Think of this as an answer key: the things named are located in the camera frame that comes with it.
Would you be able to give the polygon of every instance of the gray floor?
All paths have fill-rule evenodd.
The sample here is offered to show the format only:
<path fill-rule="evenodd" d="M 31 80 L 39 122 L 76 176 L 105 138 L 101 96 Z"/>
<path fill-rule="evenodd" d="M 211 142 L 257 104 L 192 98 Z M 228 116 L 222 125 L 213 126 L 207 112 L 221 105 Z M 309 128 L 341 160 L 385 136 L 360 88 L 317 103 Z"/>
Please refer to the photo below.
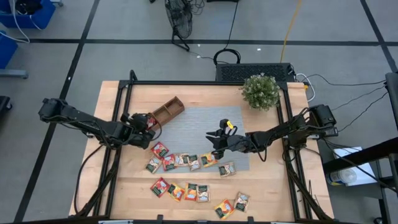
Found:
<path fill-rule="evenodd" d="M 29 30 L 35 39 L 79 39 L 94 0 L 63 0 L 47 29 Z M 368 0 L 370 10 L 385 41 L 398 41 L 394 23 L 398 18 L 395 0 Z M 283 40 L 295 4 L 290 0 L 242 0 L 239 3 L 233 40 Z M 227 39 L 234 3 L 206 4 L 203 14 L 193 17 L 189 39 Z M 20 37 L 17 30 L 8 33 Z M 100 0 L 89 39 L 148 40 L 169 39 L 170 25 L 164 2 L 157 0 Z M 372 41 L 377 38 L 359 0 L 303 0 L 289 40 Z M 224 44 L 195 44 L 192 51 L 212 57 Z M 242 55 L 242 63 L 278 62 L 281 45 L 229 45 Z M 0 223 L 12 222 L 40 151 L 48 125 L 37 112 L 43 98 L 59 96 L 70 69 L 77 44 L 19 44 L 7 68 L 28 70 L 27 80 L 0 79 L 0 95 L 8 95 L 13 110 L 0 129 Z M 398 47 L 389 47 L 398 60 Z M 234 61 L 230 55 L 220 60 Z M 285 62 L 297 73 L 318 73 L 334 83 L 364 83 L 384 79 L 391 69 L 380 46 L 303 46 L 288 45 Z M 126 79 L 134 69 L 140 80 L 214 80 L 211 60 L 197 58 L 170 44 L 85 44 L 67 95 L 67 101 L 82 111 L 93 113 L 103 80 Z M 330 86 L 318 77 L 311 78 L 319 103 L 335 108 L 378 86 Z M 364 97 L 334 111 L 342 128 L 379 98 L 385 90 Z M 331 141 L 368 147 L 398 135 L 388 96 L 377 102 L 352 126 Z M 62 218 L 68 215 L 76 175 L 86 139 L 77 131 L 57 127 L 42 171 L 24 217 L 25 221 Z M 320 145 L 325 160 L 331 157 Z M 388 175 L 385 161 L 382 172 Z M 330 187 L 335 217 L 341 221 L 372 223 L 380 215 L 376 199 L 365 197 L 366 190 Z M 391 211 L 396 211 L 397 199 Z M 392 212 L 395 223 L 396 212 Z"/>

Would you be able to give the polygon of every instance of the electric fan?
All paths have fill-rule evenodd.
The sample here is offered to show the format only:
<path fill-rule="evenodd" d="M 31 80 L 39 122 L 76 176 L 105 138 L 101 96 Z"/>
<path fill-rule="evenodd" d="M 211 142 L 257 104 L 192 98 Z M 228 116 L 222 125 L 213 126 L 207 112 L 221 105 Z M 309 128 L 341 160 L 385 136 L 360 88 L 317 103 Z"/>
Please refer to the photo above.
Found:
<path fill-rule="evenodd" d="M 192 12 L 191 5 L 187 0 L 165 0 L 166 12 L 169 17 L 170 25 L 173 29 L 172 43 L 189 51 L 189 46 L 184 39 L 192 33 Z M 175 43 L 174 37 L 177 36 L 184 46 Z"/>

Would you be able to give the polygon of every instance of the wooden tray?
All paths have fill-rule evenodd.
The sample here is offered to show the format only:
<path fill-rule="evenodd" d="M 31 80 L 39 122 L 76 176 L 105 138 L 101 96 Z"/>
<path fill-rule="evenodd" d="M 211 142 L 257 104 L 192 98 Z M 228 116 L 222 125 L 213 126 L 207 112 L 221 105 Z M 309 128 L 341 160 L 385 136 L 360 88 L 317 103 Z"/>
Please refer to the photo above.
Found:
<path fill-rule="evenodd" d="M 152 114 L 158 120 L 158 122 L 163 126 L 179 115 L 185 110 L 184 104 L 176 96 L 172 98 L 169 102 L 165 103 L 160 108 L 157 108 Z M 159 125 L 154 125 L 151 130 L 158 130 Z"/>

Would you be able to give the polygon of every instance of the white cable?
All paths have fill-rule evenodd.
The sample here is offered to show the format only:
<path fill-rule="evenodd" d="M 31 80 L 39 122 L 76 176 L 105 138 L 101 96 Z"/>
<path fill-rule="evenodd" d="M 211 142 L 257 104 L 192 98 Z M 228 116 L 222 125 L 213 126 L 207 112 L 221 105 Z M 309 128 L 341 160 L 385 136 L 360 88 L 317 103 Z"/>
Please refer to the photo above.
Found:
<path fill-rule="evenodd" d="M 2 32 L 0 32 L 0 34 L 3 35 L 3 36 L 5 36 L 5 37 L 10 38 L 11 40 L 15 40 L 15 41 L 18 41 L 18 42 L 22 42 L 22 43 L 27 43 L 27 44 L 29 44 L 29 43 L 30 43 L 29 37 L 22 31 L 22 29 L 19 27 L 19 24 L 18 24 L 18 22 L 17 22 L 17 16 L 16 16 L 16 12 L 15 12 L 16 2 L 15 2 L 15 0 L 12 0 L 12 2 L 13 2 L 13 4 L 14 4 L 14 7 L 12 8 L 12 15 L 14 16 L 15 24 L 17 25 L 17 27 L 18 27 L 19 31 L 21 32 L 21 34 L 22 34 L 23 36 L 25 36 L 25 38 L 27 39 L 27 41 L 26 41 L 26 40 L 21 40 L 21 39 L 15 39 L 15 38 L 10 37 L 10 36 L 8 36 L 8 35 L 6 35 L 6 34 L 3 34 Z M 31 19 L 33 25 L 35 25 L 36 28 L 38 28 L 39 30 L 41 30 L 41 29 L 40 29 L 39 27 L 37 27 L 37 25 L 33 22 L 33 20 L 32 20 L 32 15 L 30 15 L 30 19 Z"/>
<path fill-rule="evenodd" d="M 304 80 L 307 80 L 308 83 L 310 84 L 310 87 L 311 87 L 312 92 L 313 92 L 313 96 L 312 96 L 309 100 L 307 100 L 307 101 L 308 101 L 308 102 L 309 102 L 309 101 L 312 101 L 312 100 L 315 98 L 315 90 L 313 89 L 313 86 L 312 86 L 312 84 L 311 84 L 311 81 L 307 78 L 306 75 L 304 75 L 304 74 L 302 74 L 302 73 L 296 74 L 296 76 L 299 76 L 299 75 L 304 76 L 304 79 L 303 79 L 302 82 L 304 82 Z"/>

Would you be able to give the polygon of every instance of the fan base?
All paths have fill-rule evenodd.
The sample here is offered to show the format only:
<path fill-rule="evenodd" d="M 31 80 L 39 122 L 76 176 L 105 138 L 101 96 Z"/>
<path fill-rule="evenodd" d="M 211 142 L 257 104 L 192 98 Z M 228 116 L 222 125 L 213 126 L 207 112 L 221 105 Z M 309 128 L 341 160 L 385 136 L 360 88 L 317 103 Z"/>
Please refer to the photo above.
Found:
<path fill-rule="evenodd" d="M 177 37 L 181 40 L 181 42 L 184 44 L 184 46 L 181 45 L 181 44 L 178 44 L 178 43 L 176 43 L 176 42 L 174 41 L 174 37 L 175 37 L 175 36 L 177 36 Z M 177 32 L 175 29 L 173 30 L 172 43 L 173 43 L 174 45 L 176 45 L 177 47 L 181 47 L 182 49 L 186 50 L 187 52 L 190 50 L 190 48 L 189 48 L 189 46 L 187 45 L 187 43 L 185 43 L 185 41 L 181 38 L 180 34 L 178 34 L 178 32 Z"/>

